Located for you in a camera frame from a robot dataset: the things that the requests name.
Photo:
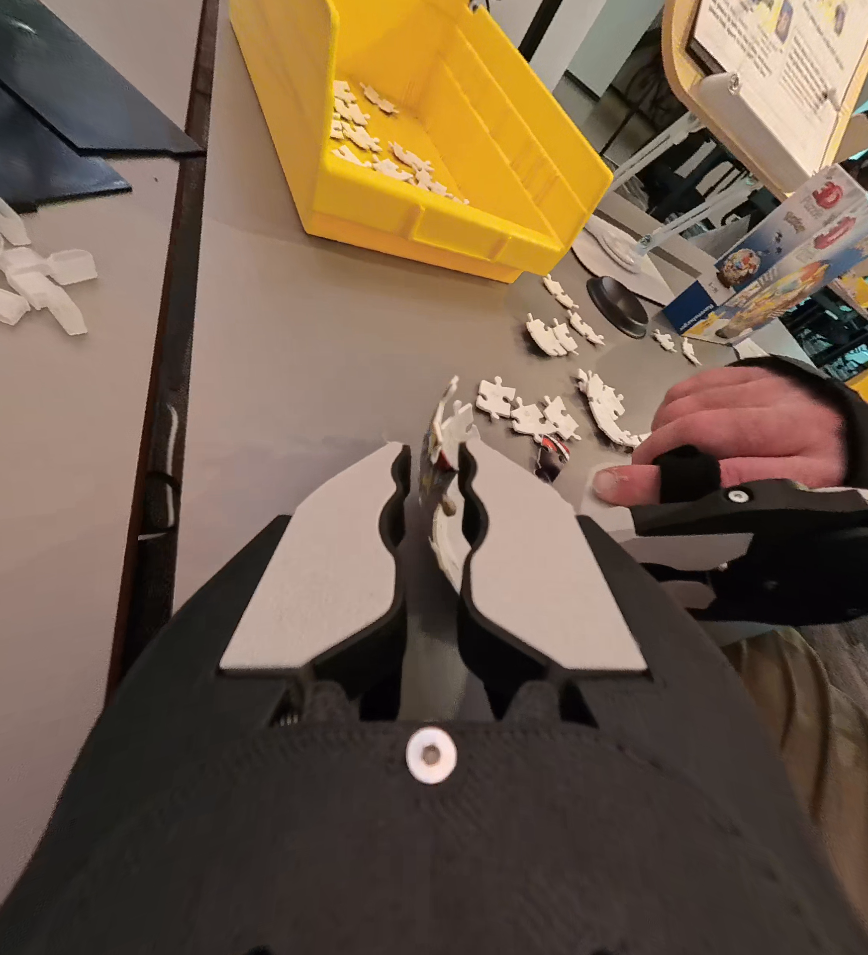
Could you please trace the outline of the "black round stand base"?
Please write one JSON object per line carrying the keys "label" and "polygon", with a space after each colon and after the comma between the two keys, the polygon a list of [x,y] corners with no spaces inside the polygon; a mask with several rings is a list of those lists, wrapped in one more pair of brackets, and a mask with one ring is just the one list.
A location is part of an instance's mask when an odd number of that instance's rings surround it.
{"label": "black round stand base", "polygon": [[586,292],[607,322],[632,339],[646,337],[649,317],[639,298],[618,280],[591,277]]}

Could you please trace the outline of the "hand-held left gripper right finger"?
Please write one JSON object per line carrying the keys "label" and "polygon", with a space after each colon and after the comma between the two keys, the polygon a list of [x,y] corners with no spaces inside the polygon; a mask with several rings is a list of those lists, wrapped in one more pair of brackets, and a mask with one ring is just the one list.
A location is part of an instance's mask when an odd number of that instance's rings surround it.
{"label": "hand-held left gripper right finger", "polygon": [[648,678],[648,663],[574,509],[486,443],[461,448],[462,659],[502,718],[530,683],[570,696],[590,679]]}

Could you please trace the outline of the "blue printed puzzle box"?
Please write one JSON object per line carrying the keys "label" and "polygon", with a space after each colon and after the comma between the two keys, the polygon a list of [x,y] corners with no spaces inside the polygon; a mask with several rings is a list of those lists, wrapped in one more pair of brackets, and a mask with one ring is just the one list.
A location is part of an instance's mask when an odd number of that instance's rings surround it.
{"label": "blue printed puzzle box", "polygon": [[733,344],[868,258],[868,191],[841,164],[812,176],[663,309],[675,332]]}

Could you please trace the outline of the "white flat base plate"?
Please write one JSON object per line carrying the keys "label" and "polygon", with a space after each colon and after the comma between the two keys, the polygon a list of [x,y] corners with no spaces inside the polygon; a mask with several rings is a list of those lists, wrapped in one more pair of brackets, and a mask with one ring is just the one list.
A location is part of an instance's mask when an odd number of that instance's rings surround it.
{"label": "white flat base plate", "polygon": [[640,298],[665,306],[675,297],[641,242],[597,216],[588,220],[571,251],[591,275],[616,280]]}

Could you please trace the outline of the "pile of clear plastic caps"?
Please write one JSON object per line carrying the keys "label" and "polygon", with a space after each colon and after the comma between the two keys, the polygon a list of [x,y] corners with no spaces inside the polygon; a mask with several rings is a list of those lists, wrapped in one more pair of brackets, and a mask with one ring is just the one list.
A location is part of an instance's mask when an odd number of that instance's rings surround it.
{"label": "pile of clear plastic caps", "polygon": [[69,288],[97,280],[93,255],[64,249],[47,256],[32,244],[22,217],[0,197],[0,324],[16,327],[31,312],[46,311],[69,337],[88,327]]}

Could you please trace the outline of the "heap of binned puzzle pieces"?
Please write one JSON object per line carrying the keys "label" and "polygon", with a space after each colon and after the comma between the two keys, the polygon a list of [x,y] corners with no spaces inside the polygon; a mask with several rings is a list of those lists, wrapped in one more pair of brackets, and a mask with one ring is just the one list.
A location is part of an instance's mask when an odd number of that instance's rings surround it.
{"label": "heap of binned puzzle pieces", "polygon": [[367,83],[332,81],[331,130],[325,151],[389,180],[460,205],[470,204],[416,116]]}

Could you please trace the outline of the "wooden framed instruction board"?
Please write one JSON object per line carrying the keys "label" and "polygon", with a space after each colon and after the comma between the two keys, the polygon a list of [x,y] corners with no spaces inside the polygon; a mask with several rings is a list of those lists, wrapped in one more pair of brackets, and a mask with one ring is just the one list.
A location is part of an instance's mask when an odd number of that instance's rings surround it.
{"label": "wooden framed instruction board", "polygon": [[662,58],[676,98],[775,197],[868,137],[868,1],[671,1]]}

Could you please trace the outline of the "curved assembled puzzle ball section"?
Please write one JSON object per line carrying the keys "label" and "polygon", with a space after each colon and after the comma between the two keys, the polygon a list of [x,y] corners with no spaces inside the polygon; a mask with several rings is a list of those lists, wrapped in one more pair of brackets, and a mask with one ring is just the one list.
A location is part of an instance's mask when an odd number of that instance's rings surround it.
{"label": "curved assembled puzzle ball section", "polygon": [[453,376],[432,414],[419,466],[419,503],[430,518],[428,542],[440,571],[456,593],[463,587],[471,544],[464,535],[464,496],[460,488],[460,451],[479,437],[471,403],[457,399],[460,379]]}

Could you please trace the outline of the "person's khaki trouser leg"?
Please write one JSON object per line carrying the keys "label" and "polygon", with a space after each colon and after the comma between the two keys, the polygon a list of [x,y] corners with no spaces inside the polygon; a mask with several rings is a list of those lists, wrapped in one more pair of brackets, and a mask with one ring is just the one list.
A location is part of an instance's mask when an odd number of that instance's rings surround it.
{"label": "person's khaki trouser leg", "polygon": [[868,932],[868,644],[855,624],[702,626],[748,691]]}

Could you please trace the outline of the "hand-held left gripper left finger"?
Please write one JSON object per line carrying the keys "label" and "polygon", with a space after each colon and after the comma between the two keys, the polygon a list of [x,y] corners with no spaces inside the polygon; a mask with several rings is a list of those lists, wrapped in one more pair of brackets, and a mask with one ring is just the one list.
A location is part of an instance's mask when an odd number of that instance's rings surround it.
{"label": "hand-held left gripper left finger", "polygon": [[361,718],[397,718],[407,645],[398,549],[411,471],[410,447],[389,442],[298,505],[222,654],[222,674],[332,682]]}

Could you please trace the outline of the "person's right hand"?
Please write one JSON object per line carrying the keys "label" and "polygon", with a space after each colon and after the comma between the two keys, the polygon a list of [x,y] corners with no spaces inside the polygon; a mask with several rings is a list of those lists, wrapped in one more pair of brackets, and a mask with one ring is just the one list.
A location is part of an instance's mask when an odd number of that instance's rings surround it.
{"label": "person's right hand", "polygon": [[762,367],[726,367],[670,388],[631,463],[596,471],[592,494],[622,507],[657,503],[655,462],[684,446],[716,459],[726,487],[767,479],[846,484],[846,424],[832,402]]}

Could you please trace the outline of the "printed face-up puzzle piece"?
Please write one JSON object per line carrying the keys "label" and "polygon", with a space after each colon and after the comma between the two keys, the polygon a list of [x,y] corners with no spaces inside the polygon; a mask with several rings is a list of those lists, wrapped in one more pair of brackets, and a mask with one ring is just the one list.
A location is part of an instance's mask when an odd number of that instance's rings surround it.
{"label": "printed face-up puzzle piece", "polygon": [[570,459],[571,450],[559,436],[543,435],[538,445],[535,475],[545,483],[553,484]]}

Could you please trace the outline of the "scattered white puzzle pieces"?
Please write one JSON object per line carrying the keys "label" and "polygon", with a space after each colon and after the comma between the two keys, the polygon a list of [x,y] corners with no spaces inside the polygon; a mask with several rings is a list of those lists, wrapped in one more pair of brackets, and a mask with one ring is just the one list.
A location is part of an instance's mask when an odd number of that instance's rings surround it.
{"label": "scattered white puzzle pieces", "polygon": [[[523,331],[529,342],[543,357],[565,368],[567,360],[580,356],[580,343],[594,349],[606,346],[606,339],[597,333],[579,311],[578,304],[562,283],[547,273],[541,279],[546,292],[559,304],[563,317],[545,321],[528,313]],[[631,452],[650,436],[625,426],[627,400],[601,375],[591,369],[576,368],[570,372],[570,383],[576,390],[596,432],[608,444]],[[539,402],[526,402],[518,389],[501,376],[483,379],[477,389],[475,407],[493,421],[507,422],[514,434],[527,436],[539,445],[543,435],[559,436],[571,450],[582,440],[581,423],[568,408],[564,396],[546,394]]]}

